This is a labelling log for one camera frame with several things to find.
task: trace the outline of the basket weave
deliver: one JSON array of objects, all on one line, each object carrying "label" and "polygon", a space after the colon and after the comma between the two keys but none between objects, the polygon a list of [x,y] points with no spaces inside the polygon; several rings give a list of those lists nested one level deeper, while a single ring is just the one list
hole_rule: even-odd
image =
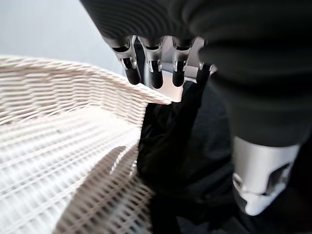
[{"label": "basket weave", "polygon": [[170,100],[88,64],[0,56],[0,233],[149,233],[149,102]]}]

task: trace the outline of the black cloth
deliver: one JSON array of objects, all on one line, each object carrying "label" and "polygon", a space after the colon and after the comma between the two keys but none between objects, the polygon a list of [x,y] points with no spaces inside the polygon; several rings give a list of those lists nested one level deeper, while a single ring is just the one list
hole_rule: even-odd
[{"label": "black cloth", "polygon": [[308,166],[304,172],[298,169],[311,162],[307,152],[312,141],[302,147],[300,165],[295,165],[288,189],[261,215],[250,217],[239,210],[232,194],[230,139],[225,108],[209,84],[186,82],[181,103],[148,105],[137,170],[156,193],[150,203],[153,232],[286,234],[312,230],[311,183],[302,180],[311,176]]}]

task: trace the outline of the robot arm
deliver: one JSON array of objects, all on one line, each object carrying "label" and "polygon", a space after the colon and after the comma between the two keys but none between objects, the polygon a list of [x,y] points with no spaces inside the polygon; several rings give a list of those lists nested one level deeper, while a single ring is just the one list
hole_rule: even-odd
[{"label": "robot arm", "polygon": [[194,38],[197,82],[210,80],[223,98],[233,135],[233,185],[249,215],[261,213],[287,186],[311,132],[310,2],[81,0],[132,84],[140,82],[131,44],[139,36],[152,84],[163,85],[162,39],[173,36],[173,84],[181,86]]}]

